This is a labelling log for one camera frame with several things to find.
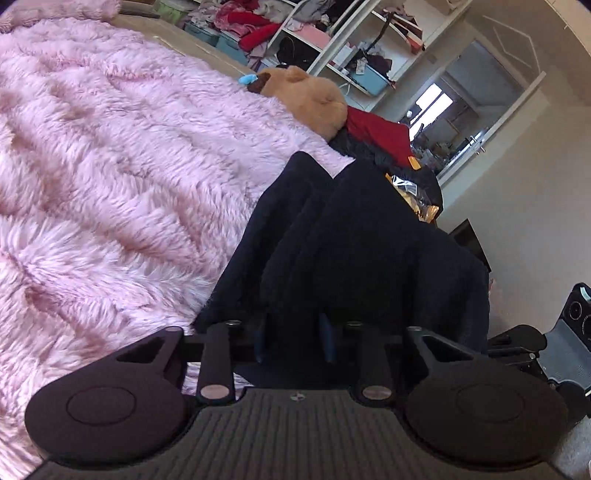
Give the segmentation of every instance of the ceiling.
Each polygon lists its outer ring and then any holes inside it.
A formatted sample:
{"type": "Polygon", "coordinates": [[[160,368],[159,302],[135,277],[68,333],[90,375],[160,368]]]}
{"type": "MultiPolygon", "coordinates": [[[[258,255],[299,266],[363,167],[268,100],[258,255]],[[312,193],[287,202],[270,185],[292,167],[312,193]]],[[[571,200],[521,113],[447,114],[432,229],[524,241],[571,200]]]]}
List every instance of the ceiling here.
{"type": "Polygon", "coordinates": [[[545,0],[474,0],[468,21],[527,80],[553,64],[591,105],[591,55],[545,0]]]}

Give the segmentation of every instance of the ribbed surface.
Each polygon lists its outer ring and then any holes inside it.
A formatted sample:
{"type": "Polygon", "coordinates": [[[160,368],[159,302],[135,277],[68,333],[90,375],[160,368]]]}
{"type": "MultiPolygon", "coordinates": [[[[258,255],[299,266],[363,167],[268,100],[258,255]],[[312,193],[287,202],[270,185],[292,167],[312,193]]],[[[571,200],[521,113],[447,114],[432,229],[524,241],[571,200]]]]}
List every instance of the ribbed surface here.
{"type": "Polygon", "coordinates": [[[48,463],[30,480],[561,480],[548,465],[506,473],[463,470],[415,445],[395,415],[344,391],[251,389],[206,408],[170,450],[138,465],[82,472],[48,463]]]}
{"type": "Polygon", "coordinates": [[[558,320],[546,333],[548,346],[540,351],[540,363],[546,376],[557,383],[570,380],[584,390],[591,387],[591,352],[564,320],[558,320]]]}

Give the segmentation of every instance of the window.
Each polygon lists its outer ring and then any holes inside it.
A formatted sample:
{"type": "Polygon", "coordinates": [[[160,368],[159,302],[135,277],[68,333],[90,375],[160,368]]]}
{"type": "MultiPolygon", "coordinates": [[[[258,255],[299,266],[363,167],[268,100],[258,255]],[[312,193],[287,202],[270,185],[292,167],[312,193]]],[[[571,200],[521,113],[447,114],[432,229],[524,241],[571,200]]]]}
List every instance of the window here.
{"type": "Polygon", "coordinates": [[[417,100],[421,112],[411,121],[410,141],[413,141],[417,136],[421,125],[426,127],[432,124],[452,103],[453,100],[433,83],[417,100]]]}

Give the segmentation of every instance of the pink fluffy blanket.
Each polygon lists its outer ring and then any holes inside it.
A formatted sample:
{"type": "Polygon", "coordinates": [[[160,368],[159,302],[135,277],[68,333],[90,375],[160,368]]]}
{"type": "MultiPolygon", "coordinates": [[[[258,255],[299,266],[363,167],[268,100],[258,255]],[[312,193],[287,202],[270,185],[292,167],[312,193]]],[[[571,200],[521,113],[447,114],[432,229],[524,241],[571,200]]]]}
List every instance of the pink fluffy blanket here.
{"type": "Polygon", "coordinates": [[[0,478],[39,462],[31,396],[188,328],[290,155],[350,159],[275,99],[93,20],[0,35],[0,478]]]}

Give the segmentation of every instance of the red cloth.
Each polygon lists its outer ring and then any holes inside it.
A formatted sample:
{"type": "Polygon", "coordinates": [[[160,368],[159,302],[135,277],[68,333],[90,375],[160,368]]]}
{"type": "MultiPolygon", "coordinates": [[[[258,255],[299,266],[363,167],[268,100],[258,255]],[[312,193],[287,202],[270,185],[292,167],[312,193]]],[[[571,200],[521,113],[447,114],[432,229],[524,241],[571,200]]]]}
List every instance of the red cloth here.
{"type": "Polygon", "coordinates": [[[408,158],[413,155],[413,151],[410,149],[410,133],[406,125],[389,122],[374,113],[350,106],[345,128],[357,140],[372,143],[384,150],[396,165],[412,166],[408,158]]]}
{"type": "Polygon", "coordinates": [[[238,46],[242,51],[251,51],[254,47],[260,45],[264,41],[269,40],[277,30],[281,28],[281,24],[272,23],[264,27],[257,28],[254,32],[245,35],[238,42],[238,46]]]}
{"type": "Polygon", "coordinates": [[[238,23],[240,25],[254,25],[262,27],[271,23],[271,20],[252,12],[230,12],[228,13],[228,23],[238,23]]]}

